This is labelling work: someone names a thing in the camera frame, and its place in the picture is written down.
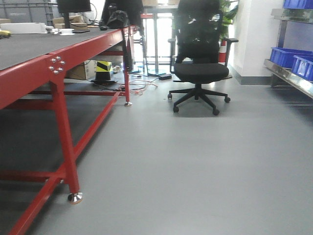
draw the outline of white wall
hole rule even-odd
[[[234,23],[233,61],[230,64],[241,76],[271,76],[264,67],[271,47],[277,43],[279,20],[271,16],[273,8],[282,8],[284,0],[240,0]]]

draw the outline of chair base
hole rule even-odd
[[[187,99],[190,99],[193,96],[195,97],[195,100],[198,100],[200,97],[208,105],[210,105],[213,108],[213,114],[216,116],[220,113],[220,111],[216,108],[216,105],[206,96],[206,94],[224,96],[225,97],[224,101],[226,103],[230,102],[230,98],[228,97],[228,94],[203,89],[201,87],[201,84],[195,84],[195,87],[190,88],[190,89],[169,91],[169,94],[167,95],[168,99],[172,99],[172,93],[186,94],[174,103],[174,106],[173,106],[174,113],[177,113],[179,111],[179,108],[177,107],[178,104],[186,101]]]

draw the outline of yellow and black striped object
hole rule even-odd
[[[96,80],[110,80],[113,75],[112,63],[97,61]]]

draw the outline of white box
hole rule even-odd
[[[11,34],[47,33],[45,23],[2,23],[2,30],[9,30]]]

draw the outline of red metal table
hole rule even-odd
[[[11,235],[24,234],[33,219],[59,183],[69,186],[68,200],[79,203],[82,193],[76,169],[76,159],[86,147],[93,134],[106,118],[119,96],[126,99],[125,106],[130,106],[129,80],[127,68],[124,68],[125,91],[65,92],[64,76],[66,71],[96,55],[120,55],[126,58],[132,50],[133,27],[91,31],[81,35],[13,35],[10,39],[2,39],[0,53],[10,52],[10,58],[0,59],[0,109],[54,110],[57,119],[59,138],[62,146],[64,162],[54,172],[39,171],[0,171],[0,180],[44,182],[44,186],[36,195],[27,210],[12,228]],[[124,43],[126,51],[107,51],[118,43]],[[40,86],[49,83],[51,100],[22,99]],[[93,124],[74,146],[68,120],[65,95],[109,95],[110,101],[94,120]]]

